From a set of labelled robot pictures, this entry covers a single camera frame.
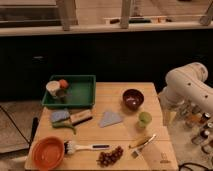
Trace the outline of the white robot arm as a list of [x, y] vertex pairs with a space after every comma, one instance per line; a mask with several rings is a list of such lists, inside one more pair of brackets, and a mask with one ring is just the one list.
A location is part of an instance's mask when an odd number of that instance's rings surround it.
[[172, 121], [171, 112], [185, 101], [193, 102], [202, 111], [213, 114], [213, 88], [205, 84], [207, 78], [208, 70], [199, 62], [172, 69], [166, 74], [166, 86], [158, 95], [165, 126]]

